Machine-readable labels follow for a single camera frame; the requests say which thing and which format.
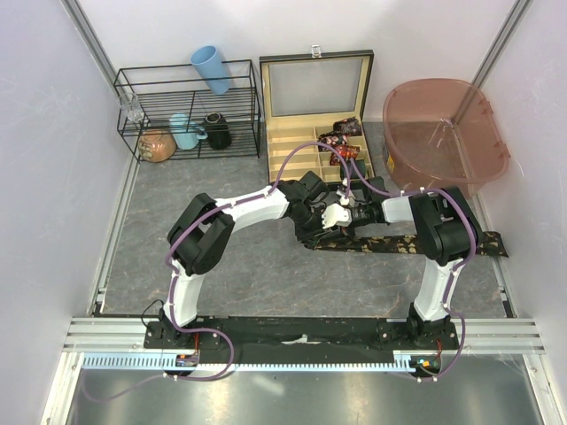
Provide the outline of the dark floral necktie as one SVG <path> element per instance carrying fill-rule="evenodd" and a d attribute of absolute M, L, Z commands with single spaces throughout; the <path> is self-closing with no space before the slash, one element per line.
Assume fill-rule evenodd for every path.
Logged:
<path fill-rule="evenodd" d="M 424 255 L 423 247 L 417 235 L 347 236 L 337 240 L 321 240 L 319 242 L 308 243 L 307 248 L 320 251 Z M 483 232 L 476 249 L 476 254 L 487 257 L 509 257 L 501 239 L 501 234 L 496 231 Z"/>

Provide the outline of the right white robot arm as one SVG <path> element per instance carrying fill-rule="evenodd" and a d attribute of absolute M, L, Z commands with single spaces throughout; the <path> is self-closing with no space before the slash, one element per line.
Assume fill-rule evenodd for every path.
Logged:
<path fill-rule="evenodd" d="M 378 341 L 394 347 L 456 349 L 464 342 L 452 319 L 451 298 L 457 279 L 476 254 L 482 230 L 461 191 L 420 189 L 411 195 L 388 197 L 363 180 L 367 198 L 339 199 L 338 225 L 344 229 L 370 223 L 413 222 L 417 248 L 426 257 L 421 287 L 404 321 L 380 319 Z"/>

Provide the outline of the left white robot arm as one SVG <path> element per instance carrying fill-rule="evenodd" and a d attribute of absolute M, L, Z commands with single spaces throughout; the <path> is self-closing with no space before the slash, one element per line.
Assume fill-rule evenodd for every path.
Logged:
<path fill-rule="evenodd" d="M 352 178 L 326 183 L 313 172 L 298 180 L 277 180 L 240 197 L 195 196 L 170 229 L 165 264 L 171 270 L 167 301 L 162 307 L 163 336 L 175 348 L 194 338 L 191 324 L 205 276 L 220 262 L 236 232 L 264 221 L 289 218 L 298 241 L 308 248 L 351 224 L 347 209 Z"/>

